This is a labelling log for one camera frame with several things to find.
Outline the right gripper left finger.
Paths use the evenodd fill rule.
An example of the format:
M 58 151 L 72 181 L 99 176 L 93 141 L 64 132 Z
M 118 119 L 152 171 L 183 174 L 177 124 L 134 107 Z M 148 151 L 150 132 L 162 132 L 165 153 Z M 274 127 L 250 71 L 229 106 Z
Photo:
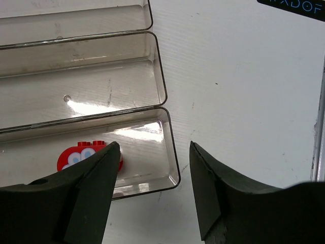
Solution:
M 25 185 L 1 188 L 1 243 L 101 243 L 120 162 L 112 142 Z

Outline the red rounded flower lego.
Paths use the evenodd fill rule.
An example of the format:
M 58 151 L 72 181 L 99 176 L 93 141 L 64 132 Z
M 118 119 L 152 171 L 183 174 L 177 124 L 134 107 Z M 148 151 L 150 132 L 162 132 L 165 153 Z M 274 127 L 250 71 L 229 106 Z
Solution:
M 76 146 L 64 150 L 57 160 L 57 171 L 62 171 L 76 163 L 79 163 L 107 146 L 105 141 L 93 142 L 81 141 Z

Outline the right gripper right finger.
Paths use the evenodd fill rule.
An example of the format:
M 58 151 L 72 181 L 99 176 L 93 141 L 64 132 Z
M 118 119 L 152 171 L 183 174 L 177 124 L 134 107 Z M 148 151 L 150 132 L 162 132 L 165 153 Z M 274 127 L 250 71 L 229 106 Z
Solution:
M 324 183 L 281 189 L 251 179 L 189 147 L 201 240 L 205 243 L 324 243 Z

